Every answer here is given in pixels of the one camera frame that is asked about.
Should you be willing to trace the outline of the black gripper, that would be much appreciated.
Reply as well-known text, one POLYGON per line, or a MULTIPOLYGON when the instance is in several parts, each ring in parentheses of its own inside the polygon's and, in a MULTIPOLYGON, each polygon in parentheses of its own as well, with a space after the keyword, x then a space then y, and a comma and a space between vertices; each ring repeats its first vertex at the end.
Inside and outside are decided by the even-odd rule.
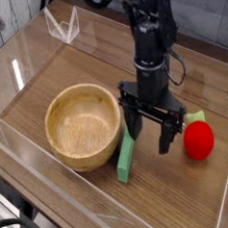
POLYGON ((176 134, 183 132, 186 107, 170 90, 165 90, 159 97, 150 101, 138 95, 136 82, 120 82, 119 104, 123 109, 126 126, 133 140, 142 129, 142 117, 145 116, 162 126, 159 138, 159 153, 166 154, 176 134))

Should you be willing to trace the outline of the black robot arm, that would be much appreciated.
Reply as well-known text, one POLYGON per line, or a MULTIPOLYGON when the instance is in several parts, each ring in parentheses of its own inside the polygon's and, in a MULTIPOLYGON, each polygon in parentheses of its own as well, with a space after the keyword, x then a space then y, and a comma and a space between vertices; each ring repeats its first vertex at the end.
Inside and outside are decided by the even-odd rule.
MULTIPOLYGON (((93 8, 106 8, 113 0, 84 0, 93 8)), ((135 82, 120 82, 118 98, 129 134, 136 139, 147 117, 162 126, 159 152, 168 152, 174 136, 183 131, 186 108, 169 90, 169 61, 177 29, 170 0, 118 0, 130 20, 135 44, 135 82)))

